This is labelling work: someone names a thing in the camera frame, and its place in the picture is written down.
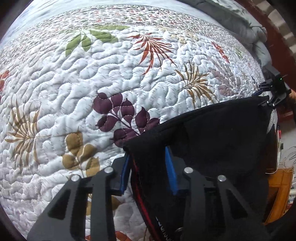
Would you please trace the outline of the black pants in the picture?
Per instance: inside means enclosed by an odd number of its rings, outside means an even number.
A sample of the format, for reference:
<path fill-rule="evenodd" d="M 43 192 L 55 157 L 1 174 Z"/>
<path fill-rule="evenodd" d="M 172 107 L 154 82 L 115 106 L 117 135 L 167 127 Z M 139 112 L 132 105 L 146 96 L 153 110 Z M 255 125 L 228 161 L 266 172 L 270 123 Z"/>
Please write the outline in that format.
<path fill-rule="evenodd" d="M 261 153 L 273 111 L 265 101 L 253 96 L 206 106 L 124 144 L 133 195 L 153 240 L 182 240 L 183 234 L 185 198 L 170 190 L 166 147 L 208 179 L 226 176 L 261 222 L 268 192 Z"/>

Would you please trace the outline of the orange wooden furniture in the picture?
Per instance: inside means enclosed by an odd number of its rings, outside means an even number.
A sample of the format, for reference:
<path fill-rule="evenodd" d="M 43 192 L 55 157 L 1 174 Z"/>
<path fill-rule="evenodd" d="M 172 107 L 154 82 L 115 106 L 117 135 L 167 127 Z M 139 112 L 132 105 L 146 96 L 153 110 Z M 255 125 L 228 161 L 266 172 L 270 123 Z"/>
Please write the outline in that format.
<path fill-rule="evenodd" d="M 268 174 L 268 196 L 263 222 L 265 225 L 280 219 L 286 211 L 292 186 L 293 168 L 278 169 Z"/>

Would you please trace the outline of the grey-green comforter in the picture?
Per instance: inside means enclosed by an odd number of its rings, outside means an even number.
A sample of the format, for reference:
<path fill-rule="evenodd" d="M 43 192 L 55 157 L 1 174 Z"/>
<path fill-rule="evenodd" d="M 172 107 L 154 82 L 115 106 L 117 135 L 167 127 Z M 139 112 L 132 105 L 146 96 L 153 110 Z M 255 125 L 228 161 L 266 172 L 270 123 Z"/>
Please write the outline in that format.
<path fill-rule="evenodd" d="M 183 1 L 211 16 L 220 25 L 236 34 L 241 42 L 255 54 L 261 67 L 272 64 L 265 46 L 267 30 L 236 1 Z"/>

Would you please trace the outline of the white floral quilt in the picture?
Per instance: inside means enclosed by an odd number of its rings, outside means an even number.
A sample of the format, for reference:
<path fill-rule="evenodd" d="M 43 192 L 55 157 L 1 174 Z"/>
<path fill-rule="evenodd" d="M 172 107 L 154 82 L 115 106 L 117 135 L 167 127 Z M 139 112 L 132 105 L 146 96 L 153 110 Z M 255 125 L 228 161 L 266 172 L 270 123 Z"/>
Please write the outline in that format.
<path fill-rule="evenodd" d="M 1 51 L 1 223 L 28 240 L 73 175 L 96 175 L 172 118 L 253 97 L 262 68 L 235 33 L 175 4 L 99 4 L 31 27 Z M 115 240 L 153 240 L 130 162 L 111 197 Z"/>

